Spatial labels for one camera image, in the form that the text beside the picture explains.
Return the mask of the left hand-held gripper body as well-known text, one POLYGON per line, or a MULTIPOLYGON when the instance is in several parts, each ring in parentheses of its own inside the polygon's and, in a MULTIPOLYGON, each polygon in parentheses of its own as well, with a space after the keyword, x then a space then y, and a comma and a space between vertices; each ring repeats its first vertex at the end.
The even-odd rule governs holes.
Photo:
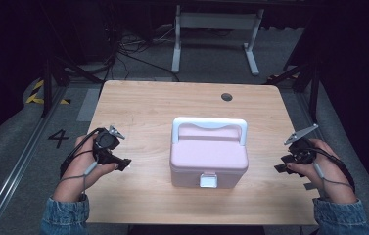
POLYGON ((100 165, 116 163, 120 158, 112 154, 112 150, 116 148, 120 141, 125 137, 113 126, 106 128, 97 128, 98 135, 94 140, 93 156, 100 165))

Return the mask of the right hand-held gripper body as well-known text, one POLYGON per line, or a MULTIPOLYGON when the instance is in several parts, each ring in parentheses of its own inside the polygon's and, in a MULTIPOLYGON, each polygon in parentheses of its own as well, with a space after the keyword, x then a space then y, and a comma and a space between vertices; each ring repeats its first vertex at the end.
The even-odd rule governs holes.
POLYGON ((311 127, 294 132, 285 142, 289 145, 290 155, 283 156, 281 160, 287 163, 296 163, 300 165, 309 165, 315 158, 316 153, 313 150, 313 144, 305 138, 313 130, 317 129, 318 125, 314 123, 311 127))

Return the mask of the pink storage box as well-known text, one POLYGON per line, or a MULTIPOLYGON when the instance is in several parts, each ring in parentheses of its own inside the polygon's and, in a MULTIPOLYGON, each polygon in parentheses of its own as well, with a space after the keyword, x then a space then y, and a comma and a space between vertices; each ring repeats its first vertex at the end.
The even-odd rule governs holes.
POLYGON ((247 123, 238 118, 175 118, 169 158, 172 184, 234 188, 249 168, 247 132, 247 123))

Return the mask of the person's right hand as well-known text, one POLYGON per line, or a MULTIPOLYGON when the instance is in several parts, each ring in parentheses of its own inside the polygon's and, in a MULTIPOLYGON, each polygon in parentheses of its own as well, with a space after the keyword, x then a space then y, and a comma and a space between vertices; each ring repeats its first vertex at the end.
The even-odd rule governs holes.
POLYGON ((314 161, 320 168, 323 177, 318 174, 313 164, 289 163, 288 169, 306 176, 324 196, 335 204, 353 204, 357 197, 342 171, 326 156, 317 154, 314 161))

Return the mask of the person's left hand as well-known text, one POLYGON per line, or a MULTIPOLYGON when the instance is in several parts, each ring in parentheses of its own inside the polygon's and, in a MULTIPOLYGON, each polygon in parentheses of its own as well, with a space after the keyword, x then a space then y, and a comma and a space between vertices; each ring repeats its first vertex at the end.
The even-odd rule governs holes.
POLYGON ((117 164, 97 164, 95 168, 86 176, 84 172, 95 160, 92 154, 94 139, 93 135, 85 141, 80 149, 75 152, 76 158, 70 163, 62 180, 58 183, 52 198, 59 202, 75 202, 81 194, 100 177, 117 169, 117 164))

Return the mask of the black metal stand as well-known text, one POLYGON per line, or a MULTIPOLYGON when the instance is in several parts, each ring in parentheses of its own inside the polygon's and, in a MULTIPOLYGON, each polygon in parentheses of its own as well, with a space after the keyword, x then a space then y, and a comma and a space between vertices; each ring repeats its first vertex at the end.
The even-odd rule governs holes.
POLYGON ((68 73, 65 71, 65 68, 69 68, 75 73, 79 74, 81 77, 86 78, 87 80, 97 83, 103 84, 104 81, 99 79, 92 73, 82 69, 81 67, 70 63, 62 58, 51 56, 49 57, 44 65, 43 65, 43 87, 44 87, 44 104, 43 104, 43 113, 42 117, 45 118, 48 113, 51 111, 53 106, 52 101, 52 80, 55 80, 58 86, 68 86, 69 85, 69 77, 68 73))
POLYGON ((311 53, 307 59, 305 59, 298 66, 287 70, 278 75, 269 76, 264 85, 276 85, 289 77, 297 75, 298 78, 292 85, 292 89, 295 92, 302 93, 307 86, 310 86, 310 97, 308 102, 308 112, 311 120, 317 123, 317 101, 319 92, 320 72, 318 66, 320 65, 319 55, 317 53, 311 53))

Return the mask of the metal floor rail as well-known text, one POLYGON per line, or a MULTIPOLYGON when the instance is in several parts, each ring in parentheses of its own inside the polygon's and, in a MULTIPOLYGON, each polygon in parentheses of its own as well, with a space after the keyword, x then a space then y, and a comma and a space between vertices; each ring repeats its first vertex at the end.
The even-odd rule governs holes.
POLYGON ((39 139, 44 132, 51 116, 57 109, 57 105, 61 102, 67 92, 66 87, 58 87, 56 92, 52 95, 51 107, 45 117, 41 117, 35 128, 31 132, 31 135, 26 142, 23 151, 19 155, 18 160, 14 164, 12 171, 9 173, 7 178, 4 180, 0 190, 0 217, 3 211, 8 206, 11 198, 13 197, 20 181, 23 178, 25 170, 29 165, 34 151, 38 146, 39 139))

